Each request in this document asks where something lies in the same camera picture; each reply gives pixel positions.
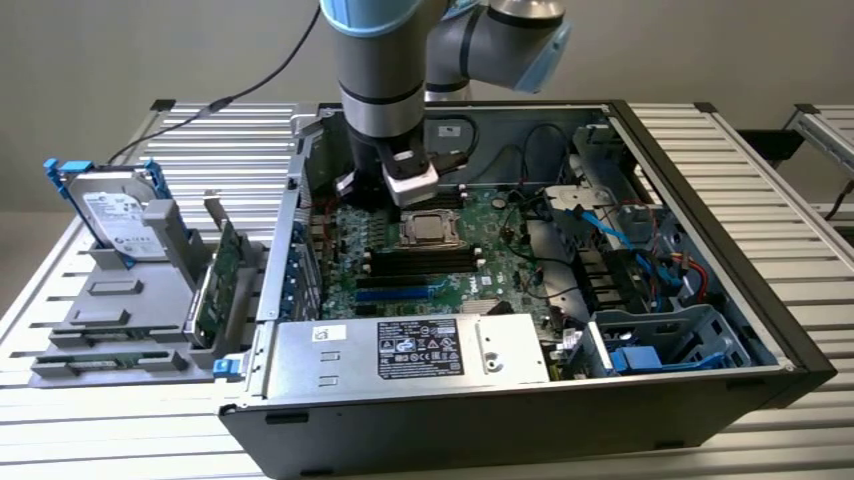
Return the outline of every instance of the aluminum workbench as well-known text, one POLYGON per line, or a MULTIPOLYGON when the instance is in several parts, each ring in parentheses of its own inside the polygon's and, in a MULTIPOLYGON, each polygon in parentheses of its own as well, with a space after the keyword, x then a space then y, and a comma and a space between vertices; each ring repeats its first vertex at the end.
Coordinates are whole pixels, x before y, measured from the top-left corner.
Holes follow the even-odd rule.
MULTIPOLYGON (((138 135, 199 107, 153 112, 138 135)), ((217 236, 202 205, 217 189, 238 229, 271 240, 301 108, 235 105, 147 144, 141 158, 157 154, 203 236, 217 236)), ((714 110, 633 109, 840 374, 698 449, 371 478, 854 478, 854 251, 714 110)), ((92 270, 90 243, 75 220, 0 322, 0 478, 265 478, 215 417, 234 384, 27 388, 32 356, 92 270)))

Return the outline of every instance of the white sticker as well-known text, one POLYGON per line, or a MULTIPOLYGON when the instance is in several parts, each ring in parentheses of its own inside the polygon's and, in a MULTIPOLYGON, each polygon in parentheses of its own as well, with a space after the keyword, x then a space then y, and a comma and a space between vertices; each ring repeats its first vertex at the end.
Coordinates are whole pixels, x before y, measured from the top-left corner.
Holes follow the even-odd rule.
POLYGON ((325 325, 313 328, 313 342, 331 342, 333 340, 347 340, 347 325, 325 325))
POLYGON ((155 230, 143 225, 139 200, 124 193, 87 193, 83 201, 114 248, 142 260, 163 258, 165 248, 155 230))
POLYGON ((459 137, 463 134, 463 127, 458 127, 454 125, 441 125, 439 126, 439 136, 441 137, 459 137))

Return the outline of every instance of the robotic arm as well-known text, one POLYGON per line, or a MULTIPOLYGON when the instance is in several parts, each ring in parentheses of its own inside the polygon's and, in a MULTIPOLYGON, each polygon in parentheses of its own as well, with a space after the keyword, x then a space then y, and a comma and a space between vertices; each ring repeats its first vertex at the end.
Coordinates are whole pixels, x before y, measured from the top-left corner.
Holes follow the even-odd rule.
POLYGON ((398 206, 430 199, 465 154, 429 154, 425 97, 462 99, 470 79, 535 93, 569 38, 555 0, 321 0, 335 28, 339 85, 355 170, 345 201, 398 206))

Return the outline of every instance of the white wall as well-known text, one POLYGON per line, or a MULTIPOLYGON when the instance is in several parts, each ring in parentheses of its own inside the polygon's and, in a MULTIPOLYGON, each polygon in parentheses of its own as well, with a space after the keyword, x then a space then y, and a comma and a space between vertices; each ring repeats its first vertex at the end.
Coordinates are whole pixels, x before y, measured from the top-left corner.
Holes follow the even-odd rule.
MULTIPOLYGON (((854 103, 852 0, 568 0, 576 24, 551 99, 713 102, 737 126, 780 126, 792 104, 854 103)), ((103 160, 157 98, 206 101, 278 64, 313 0, 0 0, 0 210, 64 210, 50 156, 103 160)), ((337 100, 319 25, 253 100, 337 100)), ((479 99, 522 98, 478 86, 479 99)), ((786 167, 808 196, 842 185, 828 162, 786 167)))

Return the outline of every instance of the hard drive label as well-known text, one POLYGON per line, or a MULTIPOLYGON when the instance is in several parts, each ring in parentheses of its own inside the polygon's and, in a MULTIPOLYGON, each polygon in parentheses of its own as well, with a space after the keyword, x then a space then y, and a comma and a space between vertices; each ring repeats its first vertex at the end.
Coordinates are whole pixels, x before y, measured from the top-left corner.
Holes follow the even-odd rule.
POLYGON ((165 256, 155 230, 143 225, 143 206, 136 198, 124 193, 91 192, 83 195, 83 201, 116 250, 138 260, 165 256))
POLYGON ((453 318, 377 324, 378 374, 385 380, 463 375, 453 318))

